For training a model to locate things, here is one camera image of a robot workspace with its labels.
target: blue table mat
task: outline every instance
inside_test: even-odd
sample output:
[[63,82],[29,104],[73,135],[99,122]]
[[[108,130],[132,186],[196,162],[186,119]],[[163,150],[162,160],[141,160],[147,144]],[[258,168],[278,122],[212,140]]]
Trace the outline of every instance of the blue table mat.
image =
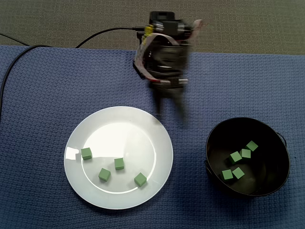
[[[0,80],[25,49],[0,46]],[[81,199],[64,171],[66,143],[90,114],[132,106],[154,114],[151,92],[132,67],[134,51],[37,48],[13,67],[0,122],[0,228],[301,229],[305,225],[305,56],[192,53],[185,75],[187,125],[164,101],[173,144],[171,175],[146,203],[127,210]],[[223,194],[205,171],[212,128],[251,117],[287,140],[291,172],[262,198]]]

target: green cube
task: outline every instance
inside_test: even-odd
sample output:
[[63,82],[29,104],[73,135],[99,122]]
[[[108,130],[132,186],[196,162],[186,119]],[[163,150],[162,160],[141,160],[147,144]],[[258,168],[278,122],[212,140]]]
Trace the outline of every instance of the green cube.
[[123,169],[124,168],[124,161],[123,161],[123,158],[117,158],[114,160],[114,166],[115,166],[115,169],[118,170],[118,169]]
[[244,172],[240,169],[240,167],[237,167],[237,169],[233,170],[232,173],[237,179],[240,179],[244,175]]
[[92,153],[90,148],[81,149],[81,156],[84,160],[91,159]]
[[246,149],[250,149],[252,152],[256,150],[256,148],[258,148],[258,145],[255,144],[253,141],[249,142],[246,147]]
[[220,176],[223,179],[223,181],[233,179],[233,175],[230,169],[222,171]]
[[108,171],[107,169],[102,168],[99,174],[99,178],[107,181],[110,177],[110,171]]
[[229,160],[233,165],[236,164],[241,159],[242,159],[242,157],[240,156],[240,154],[237,151],[230,154],[230,156],[229,156]]
[[134,178],[135,183],[137,183],[138,186],[142,186],[143,184],[146,183],[146,176],[144,176],[142,173],[139,173],[135,178]]
[[239,152],[240,156],[242,156],[243,160],[250,160],[251,159],[251,150],[250,149],[242,149]]

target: wire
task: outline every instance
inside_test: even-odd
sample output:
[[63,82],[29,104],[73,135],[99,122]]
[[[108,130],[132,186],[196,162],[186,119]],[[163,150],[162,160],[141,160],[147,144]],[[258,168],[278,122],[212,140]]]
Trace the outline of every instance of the wire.
[[111,28],[111,29],[107,29],[107,30],[103,30],[100,32],[95,33],[94,35],[88,37],[86,40],[84,40],[82,43],[80,43],[78,46],[76,46],[75,48],[78,49],[79,47],[81,47],[83,44],[85,44],[88,40],[92,39],[93,37],[100,35],[104,32],[109,32],[109,31],[113,31],[113,30],[135,30],[135,31],[144,31],[144,27],[115,27],[115,28]]
[[17,62],[17,60],[23,56],[24,54],[26,54],[28,51],[38,48],[38,47],[50,47],[48,45],[44,45],[44,44],[38,44],[38,45],[33,45],[30,46],[29,48],[27,48],[26,50],[22,51],[14,60],[13,62],[10,64],[9,68],[7,69],[3,81],[2,81],[2,85],[1,85],[1,90],[0,90],[0,121],[1,121],[1,112],[2,112],[2,100],[3,100],[3,92],[4,92],[4,86],[6,83],[6,80],[10,74],[11,69],[13,68],[14,64]]
[[4,33],[1,33],[1,32],[0,32],[0,35],[2,35],[2,36],[4,36],[4,37],[7,37],[7,38],[10,38],[10,39],[12,39],[12,40],[14,40],[14,41],[16,41],[16,42],[19,42],[20,44],[25,45],[25,46],[29,46],[29,44],[24,43],[24,42],[22,42],[22,41],[19,41],[18,39],[13,38],[13,37],[11,37],[11,36],[9,36],[9,35],[6,35],[6,34],[4,34]]
[[[107,30],[103,30],[103,31],[100,31],[100,32],[97,32],[95,33],[94,35],[92,35],[91,37],[87,38],[86,40],[84,40],[82,43],[80,43],[78,46],[76,46],[75,48],[78,49],[79,47],[81,47],[83,44],[85,44],[88,40],[90,40],[91,38],[101,34],[101,33],[104,33],[104,32],[109,32],[109,31],[113,31],[113,30],[135,30],[135,31],[144,31],[144,27],[116,27],[116,28],[111,28],[111,29],[107,29]],[[4,36],[4,37],[7,37],[7,38],[10,38],[16,42],[19,42],[21,44],[24,44],[26,46],[30,46],[28,45],[27,43],[24,43],[22,41],[19,41],[15,38],[12,38],[4,33],[0,33],[0,35]],[[13,68],[14,64],[17,62],[17,60],[23,56],[24,54],[26,54],[28,51],[32,50],[32,49],[35,49],[37,47],[50,47],[48,45],[43,45],[43,44],[39,44],[39,45],[33,45],[33,46],[30,46],[29,48],[27,48],[26,50],[24,50],[23,52],[21,52],[14,60],[13,62],[10,64],[9,68],[7,69],[5,75],[4,75],[4,78],[3,78],[3,81],[2,81],[2,85],[1,85],[1,90],[0,90],[0,121],[1,121],[1,112],[2,112],[2,101],[3,101],[3,93],[4,93],[4,86],[5,86],[5,83],[6,83],[6,80],[10,74],[10,71],[11,69]]]

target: floor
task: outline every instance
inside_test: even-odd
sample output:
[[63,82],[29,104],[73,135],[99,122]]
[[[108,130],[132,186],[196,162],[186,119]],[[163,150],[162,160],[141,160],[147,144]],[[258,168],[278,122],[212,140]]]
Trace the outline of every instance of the floor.
[[[75,47],[100,30],[144,26],[152,10],[209,21],[194,52],[305,54],[304,0],[0,0],[0,32],[32,45]],[[0,44],[17,43],[0,37]],[[112,31],[83,48],[137,45],[134,31]]]

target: bowl rim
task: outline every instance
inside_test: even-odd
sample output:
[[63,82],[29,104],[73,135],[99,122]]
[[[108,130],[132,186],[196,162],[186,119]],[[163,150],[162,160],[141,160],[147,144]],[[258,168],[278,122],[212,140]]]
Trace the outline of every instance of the bowl rim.
[[[233,120],[233,119],[252,119],[252,120],[254,120],[254,121],[257,121],[257,122],[260,122],[260,123],[266,125],[267,127],[269,127],[269,128],[278,136],[278,138],[281,140],[283,146],[285,147],[286,152],[287,152],[287,156],[288,156],[288,173],[287,173],[287,176],[286,176],[284,182],[283,182],[277,189],[275,189],[274,191],[269,192],[269,193],[266,193],[266,194],[262,194],[262,195],[251,195],[251,194],[242,193],[242,192],[236,191],[235,189],[232,189],[231,187],[229,187],[229,186],[228,186],[226,183],[224,183],[224,182],[217,176],[217,174],[213,171],[213,169],[212,169],[212,167],[211,167],[211,165],[210,165],[209,159],[208,159],[208,154],[207,154],[207,145],[208,145],[208,142],[209,142],[211,133],[212,133],[212,132],[214,131],[214,129],[215,129],[216,127],[218,127],[220,124],[222,124],[222,123],[224,123],[224,122],[227,122],[227,121],[230,121],[230,120]],[[213,174],[217,177],[217,179],[218,179],[220,182],[222,182],[225,186],[227,186],[227,187],[228,187],[229,189],[231,189],[233,192],[238,193],[238,194],[243,195],[243,196],[247,196],[247,197],[263,197],[263,196],[267,196],[267,195],[270,195],[270,194],[276,192],[277,190],[279,190],[279,189],[286,183],[286,181],[287,181],[287,179],[288,179],[288,177],[289,177],[289,174],[290,174],[290,156],[289,156],[287,147],[285,146],[285,144],[284,144],[283,140],[281,139],[280,135],[279,135],[274,129],[272,129],[269,125],[267,125],[266,123],[261,122],[261,121],[259,121],[259,120],[257,120],[257,119],[254,119],[254,118],[249,118],[249,117],[234,117],[234,118],[229,118],[229,119],[223,120],[223,121],[221,121],[220,123],[218,123],[216,126],[214,126],[214,128],[210,131],[210,133],[209,133],[209,135],[208,135],[208,137],[207,137],[207,139],[206,139],[206,143],[205,143],[205,156],[206,156],[206,163],[205,163],[206,168],[209,167],[209,168],[207,168],[207,169],[209,169],[209,171],[210,171],[211,173],[213,172]]]

